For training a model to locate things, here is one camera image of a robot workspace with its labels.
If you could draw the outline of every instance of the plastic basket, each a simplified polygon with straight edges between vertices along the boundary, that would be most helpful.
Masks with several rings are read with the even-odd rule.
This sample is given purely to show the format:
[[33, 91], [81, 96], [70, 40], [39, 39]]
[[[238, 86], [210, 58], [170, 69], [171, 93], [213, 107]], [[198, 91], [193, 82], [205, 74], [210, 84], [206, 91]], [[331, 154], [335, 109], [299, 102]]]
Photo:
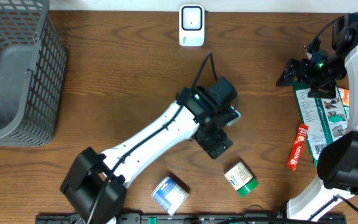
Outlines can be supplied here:
[[53, 138], [67, 55], [48, 0], [0, 0], [0, 146]]

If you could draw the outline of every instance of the can label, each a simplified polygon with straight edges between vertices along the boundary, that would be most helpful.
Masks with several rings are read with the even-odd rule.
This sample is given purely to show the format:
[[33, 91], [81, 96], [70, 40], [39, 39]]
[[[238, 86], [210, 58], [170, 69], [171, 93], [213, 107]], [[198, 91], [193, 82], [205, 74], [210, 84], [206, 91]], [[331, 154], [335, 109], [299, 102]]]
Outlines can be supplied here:
[[237, 163], [232, 169], [224, 174], [224, 177], [229, 181], [234, 190], [239, 190], [254, 178], [242, 162]]
[[188, 196], [189, 194], [169, 177], [161, 181], [152, 194], [153, 199], [171, 216]]

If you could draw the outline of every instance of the wooden table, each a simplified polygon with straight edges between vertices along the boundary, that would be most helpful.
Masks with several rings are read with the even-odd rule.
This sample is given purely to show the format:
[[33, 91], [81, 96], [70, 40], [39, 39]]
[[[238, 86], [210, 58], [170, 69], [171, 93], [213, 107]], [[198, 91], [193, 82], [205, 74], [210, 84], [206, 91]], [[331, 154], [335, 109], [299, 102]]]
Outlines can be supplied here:
[[[278, 210], [316, 176], [308, 148], [296, 172], [286, 162], [301, 122], [292, 88], [276, 88], [290, 58], [333, 14], [206, 15], [204, 46], [178, 43], [177, 12], [50, 12], [70, 61], [56, 136], [45, 147], [0, 147], [0, 223], [34, 223], [39, 213], [70, 213], [60, 184], [76, 155], [115, 146], [158, 117], [190, 86], [208, 50], [219, 75], [239, 94], [242, 119], [226, 129], [234, 145], [215, 161], [196, 142], [182, 142], [151, 164], [129, 188], [125, 207], [164, 213], [151, 198], [173, 174], [190, 188], [179, 213], [236, 213], [250, 204]], [[331, 30], [322, 36], [331, 45]], [[200, 80], [213, 83], [209, 66]], [[240, 198], [224, 170], [242, 159], [259, 186]], [[358, 206], [358, 197], [352, 199]], [[344, 203], [334, 209], [358, 223]]]

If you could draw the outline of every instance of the green bottle cap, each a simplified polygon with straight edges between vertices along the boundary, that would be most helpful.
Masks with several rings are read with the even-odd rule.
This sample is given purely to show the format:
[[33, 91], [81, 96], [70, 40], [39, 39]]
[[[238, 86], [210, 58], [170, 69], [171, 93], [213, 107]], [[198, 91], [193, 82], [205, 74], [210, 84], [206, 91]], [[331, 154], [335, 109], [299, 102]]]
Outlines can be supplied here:
[[248, 182], [247, 184], [245, 184], [245, 186], [241, 187], [237, 193], [241, 196], [244, 197], [247, 194], [249, 194], [249, 192], [251, 192], [252, 190], [254, 190], [256, 188], [256, 186], [258, 186], [258, 182], [255, 180], [255, 178], [252, 178], [252, 180], [250, 180], [250, 182]]

